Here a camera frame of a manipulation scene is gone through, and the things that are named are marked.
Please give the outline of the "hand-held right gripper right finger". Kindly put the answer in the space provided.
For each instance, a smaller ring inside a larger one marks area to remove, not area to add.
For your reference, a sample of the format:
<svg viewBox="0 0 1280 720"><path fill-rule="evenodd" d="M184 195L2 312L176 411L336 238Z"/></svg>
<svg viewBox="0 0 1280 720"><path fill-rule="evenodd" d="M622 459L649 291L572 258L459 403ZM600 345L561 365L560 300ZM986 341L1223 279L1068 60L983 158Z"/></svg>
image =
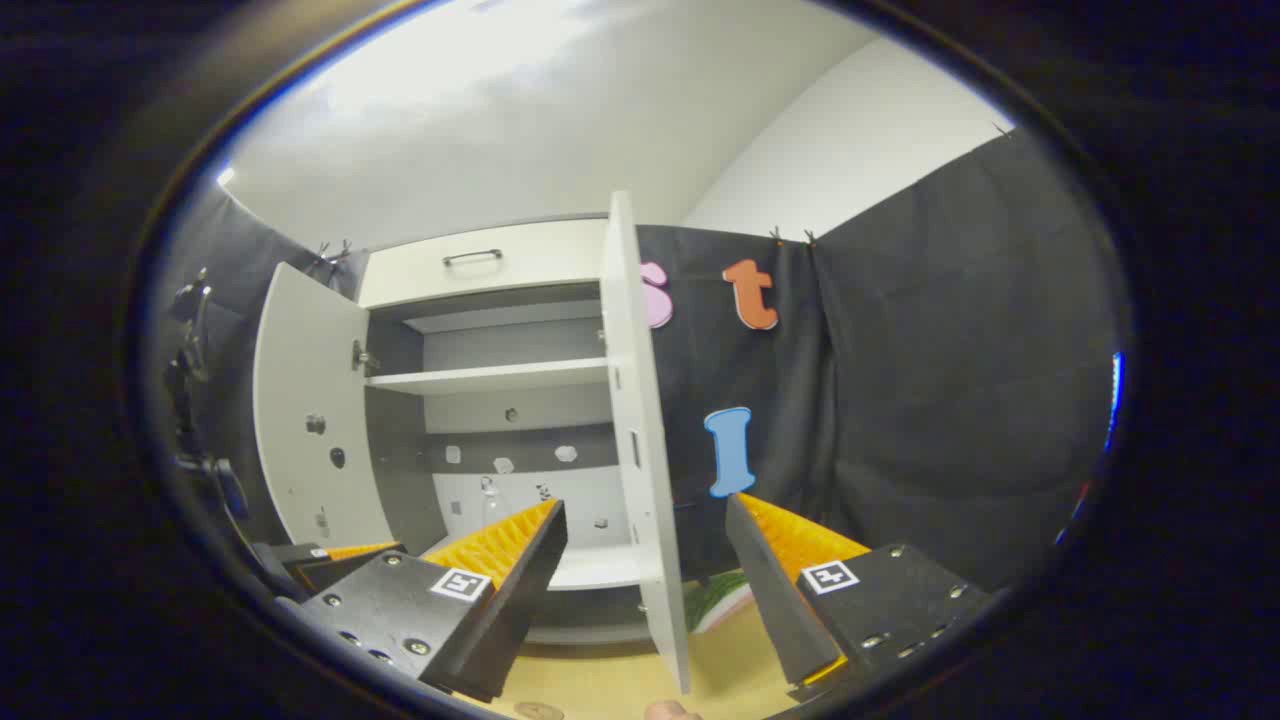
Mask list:
<svg viewBox="0 0 1280 720"><path fill-rule="evenodd" d="M991 602L910 544L869 548L750 495L728 497L724 532L800 702L881 684L970 629Z"/></svg>

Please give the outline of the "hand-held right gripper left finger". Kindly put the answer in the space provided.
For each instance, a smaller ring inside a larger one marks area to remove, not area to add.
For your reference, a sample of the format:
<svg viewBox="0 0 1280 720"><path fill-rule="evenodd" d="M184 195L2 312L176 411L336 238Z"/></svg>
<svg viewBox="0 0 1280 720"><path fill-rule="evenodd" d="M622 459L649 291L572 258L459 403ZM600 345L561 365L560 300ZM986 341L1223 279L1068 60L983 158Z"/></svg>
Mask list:
<svg viewBox="0 0 1280 720"><path fill-rule="evenodd" d="M424 557L383 550L300 606L311 630L425 685L500 696L568 542L549 498Z"/></svg>

